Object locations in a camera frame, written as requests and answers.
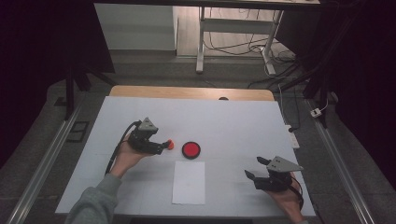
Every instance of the human hand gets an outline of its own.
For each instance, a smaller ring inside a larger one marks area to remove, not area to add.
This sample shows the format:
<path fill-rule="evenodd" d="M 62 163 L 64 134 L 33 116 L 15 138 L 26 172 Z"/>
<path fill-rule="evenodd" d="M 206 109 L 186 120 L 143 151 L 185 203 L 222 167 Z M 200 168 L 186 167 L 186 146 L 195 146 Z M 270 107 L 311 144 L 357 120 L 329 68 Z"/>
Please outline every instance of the human hand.
<path fill-rule="evenodd" d="M 291 179 L 291 186 L 299 191 L 299 184 L 293 178 Z M 300 211 L 299 198 L 293 191 L 287 189 L 281 192 L 265 192 L 272 197 L 276 202 L 276 205 L 286 214 L 286 216 L 288 216 L 291 222 L 298 223 L 305 220 Z"/>
<path fill-rule="evenodd" d="M 121 142 L 116 161 L 110 170 L 110 173 L 118 178 L 122 178 L 130 168 L 134 167 L 143 158 L 152 156 L 151 154 L 139 152 L 133 149 L 131 145 L 126 142 L 128 138 L 129 134 L 126 135 Z"/>

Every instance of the sheet of paper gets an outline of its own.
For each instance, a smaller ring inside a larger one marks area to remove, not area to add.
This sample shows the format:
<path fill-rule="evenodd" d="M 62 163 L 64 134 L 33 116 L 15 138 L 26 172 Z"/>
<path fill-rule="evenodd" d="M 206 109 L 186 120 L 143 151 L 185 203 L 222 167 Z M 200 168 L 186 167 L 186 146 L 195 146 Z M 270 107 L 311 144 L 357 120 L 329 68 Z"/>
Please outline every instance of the sheet of paper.
<path fill-rule="evenodd" d="M 205 204 L 203 161 L 176 161 L 172 203 Z"/>

